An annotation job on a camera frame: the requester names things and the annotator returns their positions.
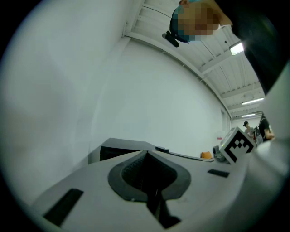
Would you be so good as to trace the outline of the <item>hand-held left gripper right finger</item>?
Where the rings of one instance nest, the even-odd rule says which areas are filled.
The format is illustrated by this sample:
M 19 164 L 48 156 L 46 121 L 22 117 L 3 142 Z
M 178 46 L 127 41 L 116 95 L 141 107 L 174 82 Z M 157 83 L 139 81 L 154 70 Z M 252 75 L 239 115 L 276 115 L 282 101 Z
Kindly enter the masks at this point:
M 154 154 L 184 167 L 191 175 L 191 183 L 180 198 L 166 202 L 170 214 L 181 221 L 164 229 L 149 220 L 148 232 L 226 232 L 227 214 L 247 172 L 247 156 L 230 165 L 196 161 L 159 151 Z

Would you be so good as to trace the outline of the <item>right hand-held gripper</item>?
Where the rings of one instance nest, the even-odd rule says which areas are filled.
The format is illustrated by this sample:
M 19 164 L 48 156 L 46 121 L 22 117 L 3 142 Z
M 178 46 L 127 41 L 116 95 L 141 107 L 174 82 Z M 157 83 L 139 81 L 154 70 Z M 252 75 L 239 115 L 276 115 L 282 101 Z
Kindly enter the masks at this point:
M 219 163 L 235 164 L 243 155 L 251 153 L 255 148 L 248 136 L 239 128 L 232 128 L 220 141 L 213 147 L 213 157 Z

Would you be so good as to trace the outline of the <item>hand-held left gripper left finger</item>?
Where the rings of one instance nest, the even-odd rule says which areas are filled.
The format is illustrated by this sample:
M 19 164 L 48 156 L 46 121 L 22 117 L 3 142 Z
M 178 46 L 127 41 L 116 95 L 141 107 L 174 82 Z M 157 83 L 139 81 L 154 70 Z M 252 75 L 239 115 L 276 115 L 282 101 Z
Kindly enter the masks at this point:
M 162 225 L 145 203 L 130 202 L 116 194 L 108 183 L 110 170 L 139 152 L 92 163 L 46 190 L 32 208 L 44 215 L 70 189 L 83 192 L 60 229 L 65 232 L 162 232 Z

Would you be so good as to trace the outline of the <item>square ceiling light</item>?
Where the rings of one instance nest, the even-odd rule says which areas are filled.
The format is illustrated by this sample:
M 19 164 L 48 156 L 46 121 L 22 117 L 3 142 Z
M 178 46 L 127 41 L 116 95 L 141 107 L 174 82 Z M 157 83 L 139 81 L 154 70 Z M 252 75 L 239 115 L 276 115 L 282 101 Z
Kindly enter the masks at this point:
M 231 52 L 232 56 L 235 56 L 244 51 L 244 47 L 241 41 L 231 45 L 229 47 L 229 51 Z

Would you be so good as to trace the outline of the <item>person's black shirt torso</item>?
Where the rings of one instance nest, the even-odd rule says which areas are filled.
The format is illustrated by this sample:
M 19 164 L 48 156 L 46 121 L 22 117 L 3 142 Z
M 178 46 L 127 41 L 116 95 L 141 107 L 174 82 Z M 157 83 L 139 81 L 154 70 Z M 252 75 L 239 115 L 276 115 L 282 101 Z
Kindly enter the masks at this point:
M 264 93 L 290 60 L 290 0 L 215 0 L 232 22 Z

